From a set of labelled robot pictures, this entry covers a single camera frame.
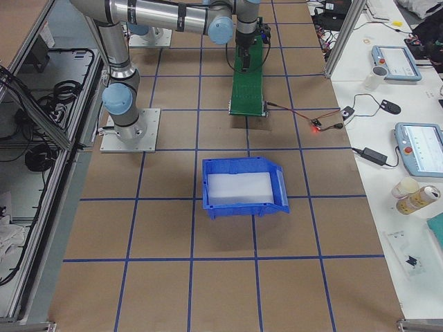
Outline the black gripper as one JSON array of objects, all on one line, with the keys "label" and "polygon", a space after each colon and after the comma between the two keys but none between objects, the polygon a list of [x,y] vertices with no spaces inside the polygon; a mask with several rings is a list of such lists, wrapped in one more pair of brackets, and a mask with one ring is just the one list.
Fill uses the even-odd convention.
[{"label": "black gripper", "polygon": [[253,45],[254,39],[255,36],[253,33],[237,34],[237,47],[238,47],[238,56],[241,59],[241,72],[246,72],[246,69],[249,69],[250,67],[251,56],[249,54],[249,49]]}]

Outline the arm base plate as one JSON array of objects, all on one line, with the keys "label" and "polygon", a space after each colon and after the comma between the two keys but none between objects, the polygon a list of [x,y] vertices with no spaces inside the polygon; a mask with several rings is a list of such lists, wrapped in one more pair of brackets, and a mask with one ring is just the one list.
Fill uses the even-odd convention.
[{"label": "arm base plate", "polygon": [[160,109],[139,109],[138,121],[130,127],[116,126],[108,116],[103,131],[101,152],[105,153],[154,153],[158,137]]},{"label": "arm base plate", "polygon": [[130,48],[169,48],[172,31],[164,28],[150,27],[144,31],[131,31],[129,37]]}]

